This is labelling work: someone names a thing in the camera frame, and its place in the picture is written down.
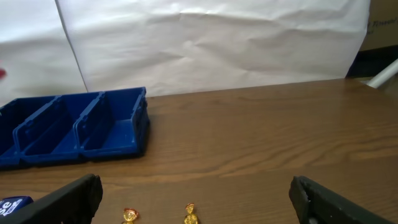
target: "blue wrapper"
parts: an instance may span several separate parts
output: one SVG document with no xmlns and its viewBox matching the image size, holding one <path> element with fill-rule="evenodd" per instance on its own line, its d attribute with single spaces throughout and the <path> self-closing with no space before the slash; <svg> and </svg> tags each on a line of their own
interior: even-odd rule
<svg viewBox="0 0 398 224">
<path fill-rule="evenodd" d="M 18 209 L 32 203 L 33 200 L 29 196 L 15 196 L 4 198 L 0 201 L 0 218 L 5 217 Z"/>
</svg>

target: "white backdrop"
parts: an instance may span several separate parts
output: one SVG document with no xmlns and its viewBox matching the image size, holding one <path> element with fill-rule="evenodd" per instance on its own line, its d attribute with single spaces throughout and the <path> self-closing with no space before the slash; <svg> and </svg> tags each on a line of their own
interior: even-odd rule
<svg viewBox="0 0 398 224">
<path fill-rule="evenodd" d="M 0 0 L 0 102 L 146 86 L 148 95 L 343 78 L 369 0 Z"/>
</svg>

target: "tabletop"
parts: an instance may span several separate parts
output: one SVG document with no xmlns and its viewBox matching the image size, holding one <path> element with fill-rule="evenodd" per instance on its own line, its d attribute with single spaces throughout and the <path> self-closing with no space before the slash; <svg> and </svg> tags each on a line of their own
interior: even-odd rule
<svg viewBox="0 0 398 224">
<path fill-rule="evenodd" d="M 0 197 L 38 199 L 75 179 L 101 177 L 93 223 L 298 223 L 294 175 L 398 222 L 398 104 L 354 80 L 150 97 L 146 155 L 0 172 Z"/>
</svg>

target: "brown cardboard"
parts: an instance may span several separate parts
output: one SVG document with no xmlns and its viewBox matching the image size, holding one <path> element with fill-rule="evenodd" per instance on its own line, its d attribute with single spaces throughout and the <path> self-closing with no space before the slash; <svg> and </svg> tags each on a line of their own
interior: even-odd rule
<svg viewBox="0 0 398 224">
<path fill-rule="evenodd" d="M 398 1 L 371 0 L 368 32 L 360 51 L 392 45 L 398 45 Z"/>
</svg>

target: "storage tray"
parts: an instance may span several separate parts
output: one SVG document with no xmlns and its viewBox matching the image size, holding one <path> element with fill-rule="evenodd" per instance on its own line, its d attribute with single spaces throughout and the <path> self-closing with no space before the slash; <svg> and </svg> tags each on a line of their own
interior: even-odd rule
<svg viewBox="0 0 398 224">
<path fill-rule="evenodd" d="M 146 89 L 19 98 L 0 108 L 0 167 L 140 156 Z"/>
</svg>

